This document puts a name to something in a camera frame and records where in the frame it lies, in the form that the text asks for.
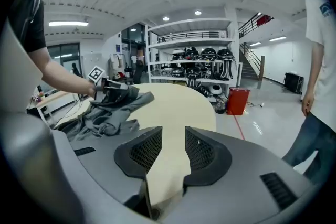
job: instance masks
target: ceiling light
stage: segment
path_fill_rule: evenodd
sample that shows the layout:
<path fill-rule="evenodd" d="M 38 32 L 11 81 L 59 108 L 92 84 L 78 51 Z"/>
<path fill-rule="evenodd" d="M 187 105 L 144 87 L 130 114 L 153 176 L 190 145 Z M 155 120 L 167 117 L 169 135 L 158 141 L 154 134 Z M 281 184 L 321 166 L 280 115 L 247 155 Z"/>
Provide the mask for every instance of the ceiling light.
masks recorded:
<path fill-rule="evenodd" d="M 88 22 L 49 22 L 49 26 L 88 26 Z"/>
<path fill-rule="evenodd" d="M 270 39 L 269 41 L 277 41 L 277 40 L 282 40 L 282 39 L 285 39 L 287 37 L 277 37 L 277 38 L 274 38 L 274 39 Z"/>

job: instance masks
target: jeans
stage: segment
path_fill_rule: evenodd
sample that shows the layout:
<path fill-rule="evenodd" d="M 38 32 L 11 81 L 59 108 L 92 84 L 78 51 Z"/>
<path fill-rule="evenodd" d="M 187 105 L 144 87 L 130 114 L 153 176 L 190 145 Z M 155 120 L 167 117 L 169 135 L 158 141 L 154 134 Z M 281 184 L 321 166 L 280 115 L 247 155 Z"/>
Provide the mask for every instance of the jeans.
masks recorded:
<path fill-rule="evenodd" d="M 313 184 L 324 183 L 328 179 L 336 159 L 336 133 L 309 113 L 293 146 L 282 159 L 294 167 L 316 150 L 316 157 L 304 173 Z"/>

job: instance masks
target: red line on floor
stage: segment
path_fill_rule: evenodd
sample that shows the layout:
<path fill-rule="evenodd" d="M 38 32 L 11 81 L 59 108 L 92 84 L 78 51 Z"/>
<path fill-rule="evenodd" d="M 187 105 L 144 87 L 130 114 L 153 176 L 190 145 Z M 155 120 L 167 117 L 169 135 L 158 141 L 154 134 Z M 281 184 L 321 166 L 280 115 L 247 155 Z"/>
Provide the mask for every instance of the red line on floor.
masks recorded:
<path fill-rule="evenodd" d="M 238 125 L 238 128 L 239 128 L 239 130 L 240 130 L 240 134 L 241 134 L 241 136 L 242 136 L 243 140 L 245 140 L 245 137 L 244 137 L 244 135 L 243 135 L 242 128 L 240 128 L 240 125 L 239 125 L 239 123 L 238 123 L 238 121 L 237 121 L 237 118 L 236 118 L 236 116 L 234 116 L 234 115 L 233 115 L 233 117 L 234 117 L 234 118 L 235 118 L 235 120 L 236 120 L 236 123 L 237 123 L 237 125 Z"/>

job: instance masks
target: black t-shirt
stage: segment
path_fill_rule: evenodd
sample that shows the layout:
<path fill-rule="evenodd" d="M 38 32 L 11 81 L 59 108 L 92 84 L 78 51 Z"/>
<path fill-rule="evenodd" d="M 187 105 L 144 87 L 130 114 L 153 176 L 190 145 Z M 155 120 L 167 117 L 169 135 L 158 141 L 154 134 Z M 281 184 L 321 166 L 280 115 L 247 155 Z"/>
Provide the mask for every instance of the black t-shirt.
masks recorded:
<path fill-rule="evenodd" d="M 15 0 L 8 18 L 16 37 L 26 52 L 46 46 L 42 0 Z"/>

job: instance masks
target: red bin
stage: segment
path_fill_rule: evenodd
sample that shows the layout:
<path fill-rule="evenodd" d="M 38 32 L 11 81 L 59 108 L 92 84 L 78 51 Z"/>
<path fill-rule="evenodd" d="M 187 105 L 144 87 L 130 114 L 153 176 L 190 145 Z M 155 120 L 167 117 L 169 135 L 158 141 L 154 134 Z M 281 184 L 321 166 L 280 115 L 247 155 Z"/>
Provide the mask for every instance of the red bin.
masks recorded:
<path fill-rule="evenodd" d="M 226 113 L 228 115 L 242 115 L 249 93 L 250 90 L 245 88 L 230 87 Z"/>

